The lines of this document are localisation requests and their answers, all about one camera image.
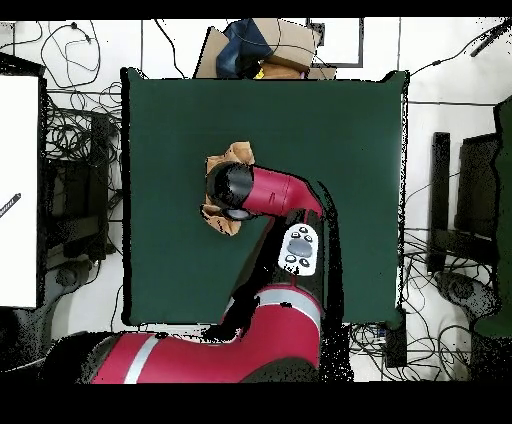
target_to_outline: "black cable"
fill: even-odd
[[[464,53],[464,52],[466,51],[466,49],[467,49],[471,44],[473,44],[473,43],[474,43],[476,40],[478,40],[479,38],[484,37],[486,34],[488,34],[488,33],[490,33],[490,32],[493,32],[493,31],[495,31],[495,30],[496,30],[496,29],[498,29],[498,28],[499,28],[499,29],[505,29],[505,28],[507,28],[507,27],[510,27],[511,25],[512,25],[512,20],[510,20],[510,19],[509,19],[509,20],[507,20],[507,21],[505,21],[505,22],[502,22],[502,23],[501,23],[501,24],[499,24],[499,25],[495,25],[494,27],[492,27],[492,28],[490,28],[490,29],[485,30],[484,32],[482,32],[481,34],[479,34],[479,35],[477,35],[475,38],[473,38],[469,43],[467,43],[467,44],[462,48],[462,50],[461,50],[461,51],[459,51],[457,54],[455,54],[455,55],[453,55],[453,56],[451,56],[451,57],[449,57],[449,58],[446,58],[446,59],[442,59],[442,60],[435,60],[434,62],[432,62],[432,63],[430,63],[430,64],[428,64],[428,65],[425,65],[425,66],[421,67],[420,69],[418,69],[417,71],[413,72],[413,73],[411,74],[411,77],[412,77],[413,75],[416,75],[418,72],[423,71],[424,69],[430,68],[431,66],[438,66],[438,65],[440,65],[441,63],[445,63],[445,62],[448,62],[448,61],[450,61],[450,60],[453,60],[453,59],[455,59],[455,58],[459,57],[462,53]]]
[[[117,248],[117,246],[114,244],[114,242],[112,241],[112,239],[110,238],[110,236],[107,234],[107,238],[108,238],[108,241],[110,242],[110,244],[112,246],[114,246],[114,249],[117,250],[117,253],[119,253],[121,255],[121,257],[123,257],[123,254],[121,253],[121,251]]]
[[[142,71],[142,63],[144,60],[144,19],[140,21],[140,70]]]
[[[459,175],[459,174],[460,174],[460,171],[459,171],[459,172],[456,172],[455,174],[451,174],[448,178],[455,177],[456,175]],[[433,181],[433,182],[431,182],[431,183],[427,184],[425,187],[422,187],[422,188],[420,188],[419,190],[416,190],[416,191],[414,191],[413,193],[411,193],[411,194],[407,197],[407,199],[405,199],[404,207],[405,207],[405,205],[407,205],[407,202],[409,201],[409,199],[410,199],[412,196],[414,196],[415,194],[419,193],[420,191],[425,190],[426,188],[430,187],[432,184],[434,184],[434,182],[435,182],[435,181]]]
[[[153,20],[155,21],[155,24],[160,29],[160,31],[162,31],[162,34],[164,34],[165,38],[167,38],[167,41],[169,41],[169,43],[171,43],[174,67],[181,74],[181,77],[183,79],[186,79],[185,74],[183,72],[181,72],[181,69],[178,68],[178,65],[176,64],[176,48],[174,47],[174,43],[172,42],[171,38],[167,35],[167,33],[164,31],[164,29],[160,26],[158,20],[157,19],[153,19]]]
[[[33,40],[26,40],[26,41],[15,41],[13,40],[12,43],[7,43],[7,44],[4,44],[2,46],[0,46],[0,50],[2,50],[4,47],[9,47],[9,46],[12,46],[13,47],[13,52],[12,52],[12,55],[15,56],[15,46],[19,46],[21,44],[28,44],[28,43],[34,43],[36,41],[39,41],[41,38],[43,38],[43,27],[41,26],[41,23],[39,21],[36,21],[37,25],[39,25],[39,37],[37,38],[34,38]],[[15,31],[16,31],[16,24],[13,24],[13,37],[15,37]]]
[[[399,71],[400,70],[400,44],[401,44],[401,41],[402,41],[402,18],[399,17],[398,18],[398,53],[397,53],[397,57],[396,57],[396,70]]]
[[[100,49],[100,44],[99,44],[99,41],[98,41],[98,38],[96,36],[96,29],[94,27],[94,23],[92,22],[92,20],[89,21],[91,23],[91,28],[92,28],[92,31],[93,31],[93,34],[94,34],[94,37],[89,37],[89,35],[83,31],[81,28],[79,28],[78,26],[76,26],[76,24],[73,22],[72,24],[65,24],[65,25],[61,25],[60,27],[58,27],[57,29],[53,30],[50,35],[45,39],[42,47],[41,47],[41,52],[40,52],[40,56],[41,56],[41,61],[43,63],[43,65],[45,66],[46,70],[48,71],[48,73],[50,74],[50,76],[52,77],[52,80],[53,82],[55,83],[55,85],[60,88],[60,89],[68,89],[68,88],[74,88],[76,89],[77,87],[81,87],[81,86],[85,86],[85,85],[89,85],[89,84],[92,84],[94,83],[97,78],[98,78],[98,75],[99,75],[99,72],[100,72],[100,68],[101,68],[101,49]],[[46,45],[48,44],[48,41],[50,39],[53,39],[53,41],[58,45],[57,43],[57,40],[55,39],[55,34],[58,33],[59,31],[61,31],[62,29],[64,28],[71,28],[71,29],[74,29],[74,30],[78,30],[80,31],[85,39],[90,43],[90,41],[94,40],[95,41],[95,44],[96,44],[96,47],[97,47],[97,50],[98,50],[98,62],[97,62],[97,66],[94,68],[94,70],[96,71],[94,77],[92,78],[92,80],[90,81],[87,81],[87,82],[82,82],[82,83],[79,83],[79,84],[75,84],[73,83],[73,81],[71,81],[71,78],[70,78],[70,75],[69,75],[69,63],[76,63],[76,62],[72,62],[69,60],[69,58],[67,57],[67,54],[64,56],[64,54],[62,53],[62,50],[60,49],[60,46],[58,46],[59,48],[59,51],[60,53],[64,56],[64,59],[66,61],[66,71],[67,71],[67,76],[68,76],[68,79],[69,79],[69,82],[71,85],[69,86],[62,86],[60,85],[58,82],[57,82],[57,79],[55,78],[55,76],[53,75],[51,69],[48,67],[48,65],[46,64],[45,60],[44,60],[44,49],[46,47]]]
[[[445,327],[443,330],[441,330],[441,332],[439,333],[439,336],[438,336],[438,340],[437,340],[437,343],[438,343],[438,350],[439,352],[442,352],[442,349],[441,349],[441,338],[443,337],[443,334],[448,331],[448,330],[451,330],[452,328],[457,328],[457,329],[460,329],[460,330],[464,330],[466,331],[468,334],[470,335],[473,335],[473,332],[471,330],[469,330],[468,328],[466,327],[463,327],[462,325],[457,325],[457,324],[453,324],[453,325],[449,325],[448,327]],[[448,370],[446,369],[446,364],[444,363],[443,361],[443,356],[442,356],[442,353],[440,354],[440,359],[441,359],[441,366],[443,367],[443,371],[446,373],[446,375],[448,376],[448,378],[452,381],[457,381],[456,378],[452,377],[452,375],[448,372]]]
[[[121,292],[122,288],[123,288],[123,285],[121,284],[121,286],[119,286],[119,288],[117,289],[116,303],[115,303],[115,306],[114,306],[114,313],[112,314],[112,318],[110,319],[110,331],[112,333],[114,332],[114,318],[115,318],[116,312],[117,312],[117,302],[119,300],[119,293]]]

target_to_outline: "green table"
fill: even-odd
[[[256,164],[327,186],[347,322],[395,321],[402,94],[382,82],[147,80],[123,74],[126,324],[218,322],[266,219],[234,237],[201,218],[205,158],[248,140]]]

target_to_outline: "silver stripe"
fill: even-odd
[[[228,306],[226,306],[226,310],[224,311],[224,313],[226,313],[229,308],[231,308],[231,306],[233,305],[233,303],[235,302],[235,299],[233,299],[232,297],[229,298],[229,303],[228,303]]]
[[[142,368],[144,368],[144,364],[148,360],[151,351],[158,342],[159,339],[157,339],[155,336],[151,336],[144,342],[142,347],[137,352],[137,355],[135,355],[132,364],[130,365],[130,369],[124,378],[124,384],[137,384],[137,380],[140,377]]]
[[[287,289],[268,289],[259,293],[260,304],[258,308],[267,305],[280,305],[283,302],[290,303],[294,309],[308,316],[315,323],[320,331],[321,312],[318,306],[306,295],[298,293],[294,290]],[[226,312],[233,305],[233,298],[229,299]]]

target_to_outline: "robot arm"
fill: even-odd
[[[303,180],[275,171],[237,166],[224,168],[224,174],[217,169],[210,177],[208,194],[216,204],[268,215],[270,221],[246,262],[251,272],[242,271],[222,322],[205,334],[206,343],[152,333],[76,335],[50,350],[43,380],[318,380],[324,283],[321,204]],[[232,184],[240,180],[245,186]]]

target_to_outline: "blue object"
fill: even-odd
[[[217,56],[218,78],[242,78],[259,60],[273,52],[252,19],[229,24],[224,35],[229,43]]]

